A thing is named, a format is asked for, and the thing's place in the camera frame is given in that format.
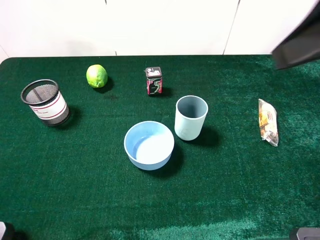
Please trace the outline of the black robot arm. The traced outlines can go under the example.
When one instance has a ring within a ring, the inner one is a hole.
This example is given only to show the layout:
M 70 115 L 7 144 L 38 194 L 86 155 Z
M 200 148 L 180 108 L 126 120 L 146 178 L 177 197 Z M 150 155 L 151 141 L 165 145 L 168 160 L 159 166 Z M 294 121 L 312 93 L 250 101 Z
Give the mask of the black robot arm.
M 320 3 L 300 25 L 271 52 L 278 70 L 320 59 Z

